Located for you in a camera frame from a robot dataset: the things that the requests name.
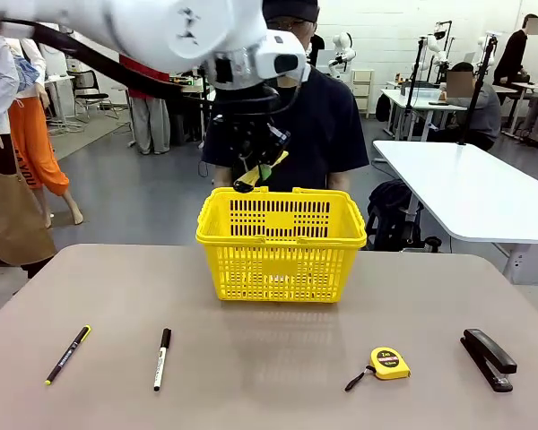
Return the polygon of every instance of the plastic shopping basket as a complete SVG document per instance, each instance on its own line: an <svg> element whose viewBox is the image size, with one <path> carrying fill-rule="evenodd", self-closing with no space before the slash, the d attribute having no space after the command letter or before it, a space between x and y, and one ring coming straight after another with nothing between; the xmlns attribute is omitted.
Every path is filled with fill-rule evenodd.
<svg viewBox="0 0 538 430"><path fill-rule="evenodd" d="M340 191L219 188L198 223L221 300L337 302L367 241L359 208Z"/></svg>

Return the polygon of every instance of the white marker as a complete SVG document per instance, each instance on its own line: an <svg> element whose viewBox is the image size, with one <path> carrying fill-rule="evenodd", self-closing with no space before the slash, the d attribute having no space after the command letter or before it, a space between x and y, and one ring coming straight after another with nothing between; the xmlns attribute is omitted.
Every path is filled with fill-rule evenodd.
<svg viewBox="0 0 538 430"><path fill-rule="evenodd" d="M169 341L171 340L171 330L163 329L161 335L160 354L158 355L158 369L155 371L155 382L153 383L153 390L159 391L161 388L161 377L163 376L163 367L165 366L165 354L169 348Z"/></svg>

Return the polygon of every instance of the pen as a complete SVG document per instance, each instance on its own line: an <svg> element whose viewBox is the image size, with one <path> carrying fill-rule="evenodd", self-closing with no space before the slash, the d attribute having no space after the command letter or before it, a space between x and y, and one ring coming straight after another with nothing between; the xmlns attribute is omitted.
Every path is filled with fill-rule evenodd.
<svg viewBox="0 0 538 430"><path fill-rule="evenodd" d="M54 367L54 370L52 370L52 372L50 372L50 374L48 375L48 378L45 382L46 385L51 385L52 382L54 382L57 374L60 373L60 370L62 370L62 368L65 366L65 363L72 356L75 349L78 348L78 345L80 345L82 342L86 340L86 338L90 334L90 331L91 331L91 327L89 325L86 325L83 327L83 329L74 339L74 342L72 342L72 345L70 345L70 347L66 350L62 358L60 358L60 361L57 362L57 365L56 367Z"/></svg>
<svg viewBox="0 0 538 430"><path fill-rule="evenodd" d="M163 367L165 365L165 354L169 348L169 341L171 340L171 330L163 329L161 335L160 354L158 355L158 368L155 371L155 381L153 383L153 390L159 391L161 388L161 377L163 376Z"/></svg>

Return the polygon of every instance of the eyeglasses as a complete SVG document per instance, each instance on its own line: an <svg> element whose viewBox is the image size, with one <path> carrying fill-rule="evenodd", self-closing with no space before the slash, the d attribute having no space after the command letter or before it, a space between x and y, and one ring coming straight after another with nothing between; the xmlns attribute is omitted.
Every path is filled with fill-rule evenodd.
<svg viewBox="0 0 538 430"><path fill-rule="evenodd" d="M281 31L295 31L300 30L306 21L295 20L295 21L268 21L267 28L269 30L281 30Z"/></svg>

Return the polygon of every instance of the brown apron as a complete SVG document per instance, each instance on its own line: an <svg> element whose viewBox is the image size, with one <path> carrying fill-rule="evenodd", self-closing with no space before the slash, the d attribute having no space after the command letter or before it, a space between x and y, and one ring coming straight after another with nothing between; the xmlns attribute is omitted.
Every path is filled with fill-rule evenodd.
<svg viewBox="0 0 538 430"><path fill-rule="evenodd" d="M12 266L41 262L56 254L30 188L16 167L0 174L0 259Z"/></svg>

